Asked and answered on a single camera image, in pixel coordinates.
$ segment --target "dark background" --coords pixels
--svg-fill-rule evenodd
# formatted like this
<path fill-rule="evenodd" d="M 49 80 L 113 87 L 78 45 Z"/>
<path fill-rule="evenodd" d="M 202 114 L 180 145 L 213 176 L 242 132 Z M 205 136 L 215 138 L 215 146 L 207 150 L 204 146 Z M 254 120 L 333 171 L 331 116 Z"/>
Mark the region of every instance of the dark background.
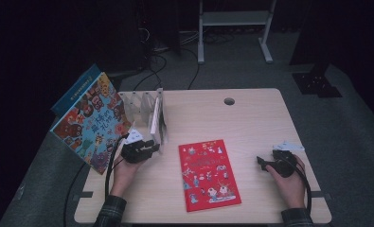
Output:
<path fill-rule="evenodd" d="M 205 7 L 268 5 L 207 0 Z M 121 77 L 142 70 L 149 47 L 138 27 L 176 48 L 177 29 L 196 30 L 197 18 L 198 1 L 0 1 L 0 218 L 55 118 L 49 109 L 77 77 L 94 62 Z M 272 30 L 301 27 L 292 64 L 326 55 L 374 112 L 374 1 L 278 0 Z"/>

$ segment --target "white shelf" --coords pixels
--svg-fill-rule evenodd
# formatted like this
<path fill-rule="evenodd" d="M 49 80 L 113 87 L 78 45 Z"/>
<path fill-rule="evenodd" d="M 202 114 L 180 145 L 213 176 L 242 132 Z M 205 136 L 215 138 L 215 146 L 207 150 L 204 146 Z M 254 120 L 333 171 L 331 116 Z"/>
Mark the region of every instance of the white shelf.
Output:
<path fill-rule="evenodd" d="M 204 12 L 203 26 L 266 25 L 269 11 Z"/>

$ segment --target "dark sleeve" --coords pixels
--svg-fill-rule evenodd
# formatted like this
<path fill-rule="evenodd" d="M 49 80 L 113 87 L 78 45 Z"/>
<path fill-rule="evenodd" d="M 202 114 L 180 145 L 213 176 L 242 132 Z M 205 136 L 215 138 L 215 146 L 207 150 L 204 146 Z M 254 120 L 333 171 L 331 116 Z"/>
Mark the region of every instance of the dark sleeve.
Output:
<path fill-rule="evenodd" d="M 284 225 L 287 227 L 313 226 L 310 214 L 305 208 L 293 208 L 281 212 Z"/>
<path fill-rule="evenodd" d="M 94 227 L 119 226 L 127 202 L 116 196 L 108 196 L 98 213 Z"/>

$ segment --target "black controller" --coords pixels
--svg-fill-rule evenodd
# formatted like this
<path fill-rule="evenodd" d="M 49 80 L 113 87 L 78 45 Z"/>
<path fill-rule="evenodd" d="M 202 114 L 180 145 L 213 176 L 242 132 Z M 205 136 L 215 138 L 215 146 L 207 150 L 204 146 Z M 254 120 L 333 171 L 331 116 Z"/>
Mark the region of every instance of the black controller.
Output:
<path fill-rule="evenodd" d="M 274 162 L 267 162 L 257 156 L 258 164 L 261 166 L 261 169 L 267 171 L 266 166 L 270 165 L 283 178 L 288 178 L 294 173 L 295 169 L 293 166 L 296 166 L 297 161 L 291 152 L 288 150 L 274 149 L 273 158 L 275 159 Z"/>
<path fill-rule="evenodd" d="M 154 152 L 160 149 L 160 145 L 154 144 L 153 140 L 137 141 L 131 144 L 124 144 L 121 156 L 128 162 L 136 164 L 151 158 Z"/>

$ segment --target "human hand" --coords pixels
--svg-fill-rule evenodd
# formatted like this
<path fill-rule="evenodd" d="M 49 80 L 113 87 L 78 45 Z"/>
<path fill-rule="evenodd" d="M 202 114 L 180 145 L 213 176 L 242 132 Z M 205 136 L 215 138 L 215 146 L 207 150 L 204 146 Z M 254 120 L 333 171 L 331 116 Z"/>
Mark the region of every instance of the human hand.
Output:
<path fill-rule="evenodd" d="M 144 163 L 145 161 L 137 164 L 130 164 L 125 161 L 121 155 L 118 155 L 114 160 L 114 182 L 110 195 L 122 197 L 125 190 L 133 182 L 136 171 Z"/>
<path fill-rule="evenodd" d="M 296 165 L 296 167 L 305 175 L 304 163 L 298 156 L 294 156 L 296 161 L 299 163 L 299 165 Z M 298 173 L 295 171 L 290 177 L 283 178 L 270 165 L 267 165 L 266 169 L 275 179 L 278 191 L 280 192 L 283 200 L 286 202 L 287 207 L 289 209 L 305 208 L 305 185 Z"/>

